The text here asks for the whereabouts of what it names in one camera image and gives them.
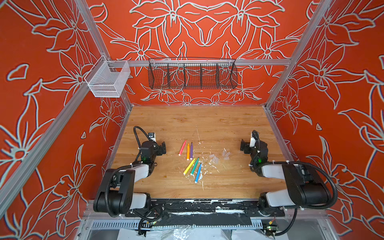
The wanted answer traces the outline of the pink highlighter pen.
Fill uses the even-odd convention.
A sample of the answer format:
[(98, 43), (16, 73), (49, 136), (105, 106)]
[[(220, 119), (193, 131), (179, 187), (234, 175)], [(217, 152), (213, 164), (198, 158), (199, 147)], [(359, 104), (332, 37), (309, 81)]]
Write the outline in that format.
[(185, 140), (184, 142), (183, 142), (183, 144), (182, 144), (182, 146), (181, 146), (181, 149), (180, 149), (180, 151), (179, 151), (179, 156), (181, 156), (182, 154), (183, 154), (183, 151), (184, 151), (184, 148), (185, 148), (185, 146), (186, 146), (186, 144), (187, 144), (187, 140)]

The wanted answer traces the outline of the orange highlighter pen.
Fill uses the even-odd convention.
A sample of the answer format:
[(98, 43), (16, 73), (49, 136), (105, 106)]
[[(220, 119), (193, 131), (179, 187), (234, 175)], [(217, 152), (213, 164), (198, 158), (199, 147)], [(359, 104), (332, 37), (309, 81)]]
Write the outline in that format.
[(190, 146), (190, 144), (188, 143), (187, 144), (187, 160), (190, 160), (191, 159), (191, 157), (190, 157), (190, 155), (191, 155), (191, 146)]

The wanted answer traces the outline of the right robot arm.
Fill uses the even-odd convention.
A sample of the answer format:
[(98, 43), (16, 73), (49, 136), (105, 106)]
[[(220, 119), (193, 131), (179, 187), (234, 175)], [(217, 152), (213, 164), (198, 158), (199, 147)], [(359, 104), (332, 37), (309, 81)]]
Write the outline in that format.
[(240, 150), (251, 157), (251, 172), (262, 178), (279, 179), (286, 188), (262, 193), (257, 209), (269, 216), (274, 210), (328, 209), (338, 200), (338, 190), (331, 177), (321, 168), (306, 162), (268, 160), (268, 145), (255, 137), (241, 140)]

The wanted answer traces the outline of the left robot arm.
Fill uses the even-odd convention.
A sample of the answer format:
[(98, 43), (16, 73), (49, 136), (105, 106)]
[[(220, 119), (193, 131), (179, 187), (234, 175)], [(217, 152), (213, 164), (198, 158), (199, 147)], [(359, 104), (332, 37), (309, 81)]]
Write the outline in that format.
[(139, 180), (149, 177), (156, 167), (156, 157), (167, 153), (166, 143), (145, 141), (140, 148), (139, 161), (106, 170), (94, 199), (93, 210), (111, 217), (128, 214), (134, 210), (148, 210), (151, 197), (148, 193), (135, 193)]

